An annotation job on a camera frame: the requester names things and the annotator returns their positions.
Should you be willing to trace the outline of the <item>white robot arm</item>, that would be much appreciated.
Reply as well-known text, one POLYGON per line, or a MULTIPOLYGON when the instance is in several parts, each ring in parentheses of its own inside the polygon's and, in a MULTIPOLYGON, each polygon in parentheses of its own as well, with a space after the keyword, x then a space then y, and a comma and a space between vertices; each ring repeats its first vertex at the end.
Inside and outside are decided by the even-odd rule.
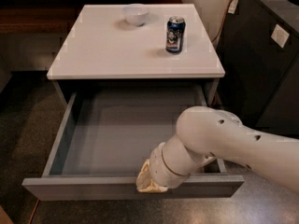
POLYGON ((252 130, 236 115, 206 106, 194 106, 179 115, 175 135, 152 150, 136 188, 146 193, 175 189, 215 159, 248 167, 299 192, 298 139, 252 130))

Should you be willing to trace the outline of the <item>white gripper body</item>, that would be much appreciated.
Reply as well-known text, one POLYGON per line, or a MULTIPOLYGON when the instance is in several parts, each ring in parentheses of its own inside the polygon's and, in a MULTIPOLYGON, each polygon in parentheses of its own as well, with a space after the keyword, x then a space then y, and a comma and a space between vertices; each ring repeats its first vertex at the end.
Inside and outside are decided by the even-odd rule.
POLYGON ((178 175, 166 165, 163 157, 164 145, 165 142, 162 142, 152 150, 149 156, 150 176, 157 185, 168 189, 176 189, 190 176, 178 175))

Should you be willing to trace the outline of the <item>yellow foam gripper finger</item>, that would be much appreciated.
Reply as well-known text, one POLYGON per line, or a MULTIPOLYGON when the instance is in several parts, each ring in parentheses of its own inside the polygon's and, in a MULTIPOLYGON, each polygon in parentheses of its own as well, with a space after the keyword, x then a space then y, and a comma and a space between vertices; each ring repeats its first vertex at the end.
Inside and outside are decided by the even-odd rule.
POLYGON ((136 189, 141 193, 164 193, 168 188, 158 185, 150 175, 150 160, 145 160, 136 179, 136 189))

